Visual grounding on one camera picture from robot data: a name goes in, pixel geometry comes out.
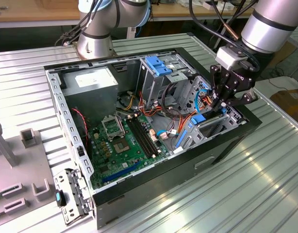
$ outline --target cardboard box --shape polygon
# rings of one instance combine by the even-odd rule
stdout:
[[[279,91],[270,99],[298,122],[298,89]]]
[[[46,9],[77,9],[78,0],[41,0]]]

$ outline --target metal table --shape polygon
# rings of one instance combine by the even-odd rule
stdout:
[[[118,40],[114,47],[118,54],[184,47],[207,69],[215,63],[213,52],[187,34]],[[73,164],[42,66],[78,59],[72,46],[0,53],[3,136],[28,127],[39,130],[53,175]],[[287,88],[297,84],[282,82]],[[272,86],[266,81],[257,84],[264,97],[267,88]],[[99,232],[298,232],[298,129],[264,99],[248,108],[263,123],[224,161]],[[96,223],[87,217],[66,227],[53,202],[0,226],[8,233],[51,230],[96,232]]]

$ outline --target metal bracket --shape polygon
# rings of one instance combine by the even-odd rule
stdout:
[[[11,167],[18,165],[17,158],[13,154],[7,142],[2,137],[2,126],[0,124],[0,154],[3,154]]]
[[[20,131],[19,135],[25,148],[37,145],[36,137],[32,128]]]
[[[49,198],[52,194],[51,186],[49,185],[48,180],[44,179],[44,182],[46,184],[46,189],[43,191],[40,191],[40,188],[37,188],[36,185],[32,183],[33,195],[37,198],[38,201],[43,201]]]
[[[91,196],[79,170],[65,169],[54,176],[54,182],[66,198],[62,213],[67,226],[88,215],[92,210]]]

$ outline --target black cable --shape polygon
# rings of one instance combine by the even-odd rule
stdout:
[[[241,47],[240,45],[236,44],[233,40],[230,40],[229,38],[215,32],[214,30],[206,27],[205,25],[201,24],[198,19],[196,18],[194,12],[193,12],[193,8],[192,8],[192,0],[189,0],[189,12],[190,12],[190,16],[193,19],[193,21],[202,29],[208,31],[209,33],[214,34],[215,36],[219,37],[220,39],[224,40],[225,42],[227,42],[228,44],[234,46],[235,48],[239,49],[244,55],[246,55],[254,64],[255,67],[250,67],[250,71],[251,72],[258,72],[260,69],[260,65],[258,60],[251,55],[247,50],[245,50],[243,47]]]
[[[236,20],[236,18],[238,18],[241,14],[243,14],[245,11],[247,11],[250,7],[252,7],[255,3],[257,3],[258,0],[253,0],[250,2],[250,4],[248,4],[246,7],[244,7],[240,12],[238,12],[237,14],[235,14],[229,21],[229,25],[231,25],[233,23],[233,21]]]
[[[218,8],[217,8],[216,4],[215,4],[215,1],[214,1],[214,0],[211,0],[211,1],[212,1],[213,8],[214,8],[214,10],[216,11],[216,14],[217,14],[218,18],[220,19],[221,23],[224,24],[225,21],[224,21],[223,18],[222,18],[222,12],[223,12],[223,9],[225,8],[226,2],[225,2],[225,4],[223,5],[222,12],[220,13],[220,12],[218,11]]]
[[[221,15],[223,14],[223,11],[224,11],[224,9],[225,9],[225,6],[226,6],[226,2],[225,2],[225,4],[223,4],[223,8],[222,8],[222,11],[221,11]],[[222,23],[219,25],[219,27],[218,27],[218,29],[217,29],[217,31],[216,31],[217,33],[220,31],[221,26],[223,26]],[[215,36],[215,35],[212,35],[212,37],[209,39],[209,41],[208,41],[208,43],[207,43],[207,46],[208,46],[208,47],[210,46],[211,40],[213,39],[214,36]]]
[[[80,34],[83,32],[83,31],[82,31],[83,28],[85,28],[85,27],[88,25],[88,23],[90,22],[92,11],[94,10],[94,8],[95,8],[96,6],[98,6],[98,7],[96,8],[96,11],[97,11],[97,9],[99,8],[101,2],[102,2],[102,0],[100,0],[100,1],[98,1],[98,0],[93,0],[92,5],[91,5],[91,8],[90,8],[89,12],[85,15],[85,17],[84,17],[82,20],[80,20],[80,22],[79,22],[74,28],[72,28],[69,32],[63,34],[63,35],[62,35],[62,36],[55,42],[55,45],[56,45],[60,40],[62,40],[62,45],[63,45],[64,42],[65,42],[67,39],[71,39],[71,41],[70,41],[69,43],[71,43],[72,41],[74,41],[75,39],[77,39],[77,38],[80,36]]]
[[[246,2],[246,0],[241,0],[240,4],[237,6],[236,11],[234,12],[234,15],[236,15],[237,13],[239,13],[241,11],[241,9],[243,8],[245,2]]]
[[[99,0],[99,1],[97,1],[97,2],[95,3],[95,6],[93,6],[93,4],[92,4],[93,7],[91,7],[91,9],[90,9],[90,12],[89,12],[89,18],[87,19],[87,23],[86,23],[85,25],[81,26],[81,27],[75,32],[75,34],[78,33],[78,32],[79,32],[79,34],[77,34],[73,39],[71,39],[71,40],[69,41],[69,43],[71,43],[71,42],[73,42],[75,39],[77,39],[77,38],[78,38],[78,37],[79,37],[79,36],[86,30],[87,25],[90,23],[90,21],[92,21],[92,20],[94,19],[95,15],[96,15],[96,13],[97,13],[97,11],[98,11],[98,8],[99,8],[99,6],[101,5],[102,1],[103,1],[103,0]]]
[[[288,89],[286,87],[279,87],[279,86],[276,86],[275,84],[273,84],[271,82],[271,79],[268,79],[269,80],[269,83],[271,83],[273,86],[275,86],[276,88],[279,88],[279,89],[285,89],[286,91],[288,91]]]

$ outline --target gray plastic part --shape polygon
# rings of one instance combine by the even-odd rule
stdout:
[[[8,161],[11,167],[16,166],[18,161],[14,156],[12,150],[10,149],[7,142],[3,139],[2,135],[2,127],[0,124],[0,155],[3,155],[5,159]]]
[[[43,201],[51,196],[51,186],[47,179],[44,179],[44,183],[46,184],[46,189],[40,191],[40,188],[37,188],[34,183],[32,183],[33,195],[37,198],[38,201]]]
[[[37,145],[36,137],[32,128],[20,131],[19,135],[25,148]]]
[[[15,200],[7,205],[4,205],[4,212],[8,215],[14,214],[15,212],[26,209],[29,206],[28,202],[24,198]]]
[[[17,183],[3,189],[1,192],[2,192],[2,196],[8,199],[8,198],[14,197],[15,195],[18,195],[21,192],[24,192],[24,186],[21,183]]]
[[[20,136],[5,139],[10,150],[14,153],[18,165],[10,167],[5,157],[0,154],[0,225],[55,201],[54,180],[40,133],[34,131],[34,136],[36,145],[29,148],[25,148]],[[49,183],[49,187],[53,188],[50,188],[46,194],[42,194],[39,188],[44,187],[47,189],[47,184],[45,187],[45,179]],[[38,187],[38,191],[35,192],[37,196],[34,195],[32,184]],[[8,206],[13,202],[16,203],[16,201],[21,199],[23,201],[14,210],[9,210],[8,214],[5,214],[4,207],[6,205]]]

